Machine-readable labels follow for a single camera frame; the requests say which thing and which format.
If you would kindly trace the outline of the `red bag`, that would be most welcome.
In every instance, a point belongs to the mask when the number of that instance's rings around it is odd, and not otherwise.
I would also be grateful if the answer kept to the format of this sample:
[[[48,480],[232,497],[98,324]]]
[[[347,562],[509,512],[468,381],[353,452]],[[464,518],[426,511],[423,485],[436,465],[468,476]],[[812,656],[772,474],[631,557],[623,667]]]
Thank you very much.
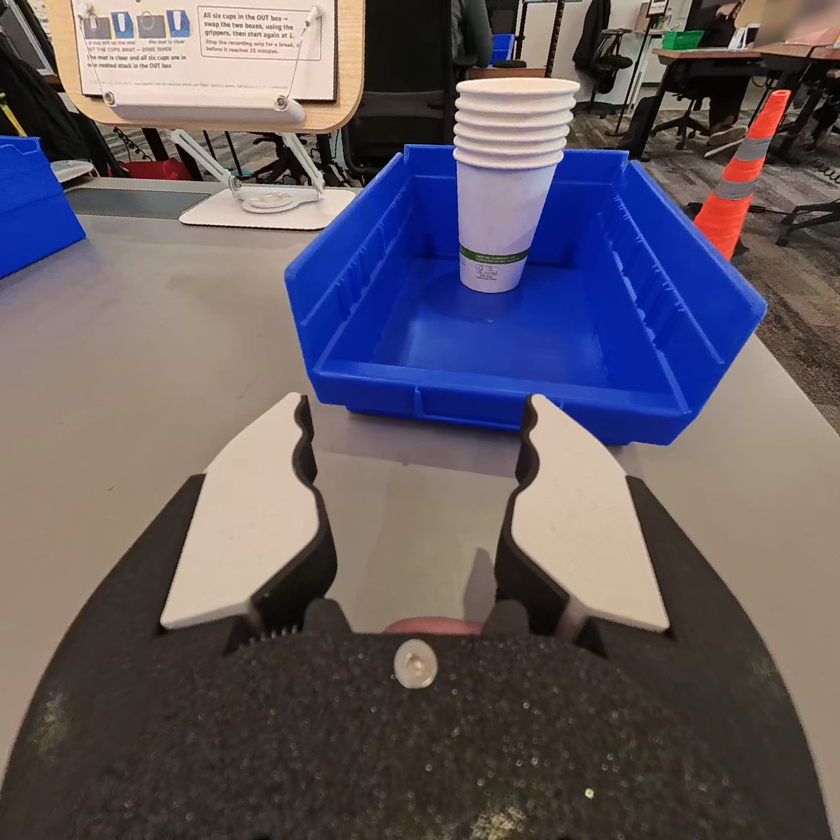
[[[134,180],[190,182],[193,177],[185,164],[176,159],[166,161],[124,161],[121,169]]]

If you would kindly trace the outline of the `black stanchion pole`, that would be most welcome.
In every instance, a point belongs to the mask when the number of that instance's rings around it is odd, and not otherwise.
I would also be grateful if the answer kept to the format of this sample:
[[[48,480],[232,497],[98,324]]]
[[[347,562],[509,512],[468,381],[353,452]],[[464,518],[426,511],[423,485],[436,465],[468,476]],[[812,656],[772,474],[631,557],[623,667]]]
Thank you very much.
[[[560,40],[560,29],[563,22],[564,8],[565,1],[554,2],[554,17],[551,27],[549,50],[544,67],[544,76],[546,78],[551,78],[553,76],[554,63]]]

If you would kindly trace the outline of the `dark hanging cloth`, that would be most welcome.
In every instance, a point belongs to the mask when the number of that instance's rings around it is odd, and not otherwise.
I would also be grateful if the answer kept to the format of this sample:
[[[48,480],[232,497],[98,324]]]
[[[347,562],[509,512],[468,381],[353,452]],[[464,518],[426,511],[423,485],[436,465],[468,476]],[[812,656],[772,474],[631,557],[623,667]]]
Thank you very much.
[[[39,73],[20,59],[1,36],[1,89],[7,107],[26,136],[37,138],[50,163],[86,161],[100,176],[124,177],[95,122],[71,112]]]

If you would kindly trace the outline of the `wooden display board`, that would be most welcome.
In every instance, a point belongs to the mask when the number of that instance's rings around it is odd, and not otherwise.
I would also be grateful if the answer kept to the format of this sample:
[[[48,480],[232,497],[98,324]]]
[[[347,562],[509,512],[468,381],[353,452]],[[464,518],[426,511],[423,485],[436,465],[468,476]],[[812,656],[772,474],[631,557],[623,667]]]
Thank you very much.
[[[364,2],[340,1],[337,4],[337,97],[331,102],[297,100],[304,106],[314,108],[313,121],[316,124],[314,133],[329,133],[344,126],[361,100],[364,74]],[[101,94],[91,95],[83,92],[72,2],[50,1],[45,5],[59,78],[69,100],[81,113],[96,122],[121,128],[142,128],[114,116],[104,103]],[[201,130],[195,124],[188,124],[186,129]],[[236,130],[223,128],[216,123],[203,130],[256,132],[264,129]]]

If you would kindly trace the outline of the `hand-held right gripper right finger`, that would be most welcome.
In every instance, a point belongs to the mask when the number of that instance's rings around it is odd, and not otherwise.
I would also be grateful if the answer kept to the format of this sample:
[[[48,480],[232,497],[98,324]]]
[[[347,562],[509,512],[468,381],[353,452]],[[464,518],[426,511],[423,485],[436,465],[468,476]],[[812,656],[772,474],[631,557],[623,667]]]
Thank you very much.
[[[666,633],[627,473],[545,395],[526,398],[515,477],[497,541],[497,599],[520,605],[539,636],[574,641],[592,619]]]

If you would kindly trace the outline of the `brown wooden table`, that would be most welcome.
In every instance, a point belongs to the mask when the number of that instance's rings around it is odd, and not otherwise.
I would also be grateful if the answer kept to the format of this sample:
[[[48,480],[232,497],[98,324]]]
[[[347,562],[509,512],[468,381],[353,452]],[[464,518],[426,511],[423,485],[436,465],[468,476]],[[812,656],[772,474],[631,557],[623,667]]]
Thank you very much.
[[[776,132],[776,145],[771,148],[771,159],[792,164],[800,152],[795,146],[816,107],[823,99],[824,90],[831,79],[838,77],[838,45],[794,45],[774,43],[746,49],[709,48],[685,51],[669,51],[660,47],[654,49],[654,56],[665,68],[665,73],[654,95],[654,104],[648,116],[646,134],[648,138],[659,130],[670,128],[668,123],[656,124],[658,112],[667,93],[675,93],[673,79],[687,64],[711,61],[737,61],[748,67],[751,79],[765,77],[768,90],[763,95],[763,106],[773,91],[791,90],[791,99],[787,109],[794,104],[795,94],[805,89],[808,98],[795,118],[785,116]]]

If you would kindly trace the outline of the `printed instruction sheet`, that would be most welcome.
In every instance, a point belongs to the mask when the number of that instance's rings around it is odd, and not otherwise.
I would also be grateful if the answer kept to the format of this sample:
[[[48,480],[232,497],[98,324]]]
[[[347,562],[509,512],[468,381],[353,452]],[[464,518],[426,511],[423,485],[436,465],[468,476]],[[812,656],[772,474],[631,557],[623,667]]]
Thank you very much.
[[[129,87],[337,97],[338,4],[72,2],[82,90]]]

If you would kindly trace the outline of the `orange traffic cone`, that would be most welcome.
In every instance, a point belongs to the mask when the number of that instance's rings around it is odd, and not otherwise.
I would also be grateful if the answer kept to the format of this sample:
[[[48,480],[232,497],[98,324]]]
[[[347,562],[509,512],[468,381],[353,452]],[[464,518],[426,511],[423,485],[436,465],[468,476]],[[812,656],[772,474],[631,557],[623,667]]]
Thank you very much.
[[[770,94],[695,217],[694,225],[726,259],[734,256],[756,183],[790,99],[789,89]]]

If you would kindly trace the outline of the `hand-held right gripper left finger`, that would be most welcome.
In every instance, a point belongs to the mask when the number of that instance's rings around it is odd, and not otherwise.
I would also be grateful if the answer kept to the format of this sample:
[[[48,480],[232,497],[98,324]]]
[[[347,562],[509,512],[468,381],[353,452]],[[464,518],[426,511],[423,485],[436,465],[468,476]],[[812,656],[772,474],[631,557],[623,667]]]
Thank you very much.
[[[166,631],[236,618],[302,627],[338,570],[308,398],[290,392],[233,438],[203,483],[161,613]]]

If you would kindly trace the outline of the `stack of white paper cups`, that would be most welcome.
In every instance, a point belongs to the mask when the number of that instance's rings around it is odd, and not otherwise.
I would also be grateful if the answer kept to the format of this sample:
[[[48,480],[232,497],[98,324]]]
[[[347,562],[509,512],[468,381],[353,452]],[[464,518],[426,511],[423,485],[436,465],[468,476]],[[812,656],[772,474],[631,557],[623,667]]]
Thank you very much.
[[[466,288],[497,294],[518,286],[579,89],[575,80],[553,77],[457,85],[459,278]]]

